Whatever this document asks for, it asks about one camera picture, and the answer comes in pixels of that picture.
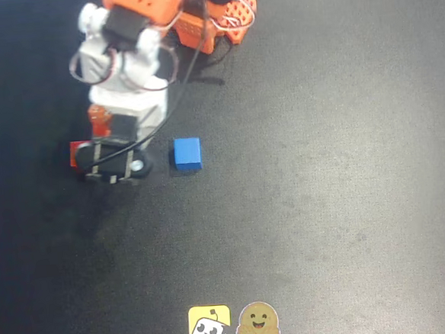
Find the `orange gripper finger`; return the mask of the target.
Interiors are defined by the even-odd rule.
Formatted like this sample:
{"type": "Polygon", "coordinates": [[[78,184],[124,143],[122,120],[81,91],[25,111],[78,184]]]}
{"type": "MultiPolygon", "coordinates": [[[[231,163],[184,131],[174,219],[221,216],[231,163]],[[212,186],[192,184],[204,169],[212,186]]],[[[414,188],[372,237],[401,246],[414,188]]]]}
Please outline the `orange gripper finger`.
{"type": "Polygon", "coordinates": [[[106,138],[107,136],[110,136],[111,112],[98,104],[92,104],[87,112],[89,122],[91,123],[92,137],[106,138]]]}

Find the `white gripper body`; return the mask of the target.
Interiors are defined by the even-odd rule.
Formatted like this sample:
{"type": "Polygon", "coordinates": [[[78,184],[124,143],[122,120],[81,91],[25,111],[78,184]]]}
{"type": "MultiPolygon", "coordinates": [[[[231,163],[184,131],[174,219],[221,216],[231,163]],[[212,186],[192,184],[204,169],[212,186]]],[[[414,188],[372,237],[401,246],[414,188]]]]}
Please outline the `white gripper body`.
{"type": "Polygon", "coordinates": [[[116,79],[92,85],[88,99],[111,112],[111,135],[95,139],[137,143],[150,136],[168,115],[168,81],[153,75],[140,88],[116,79]]]}

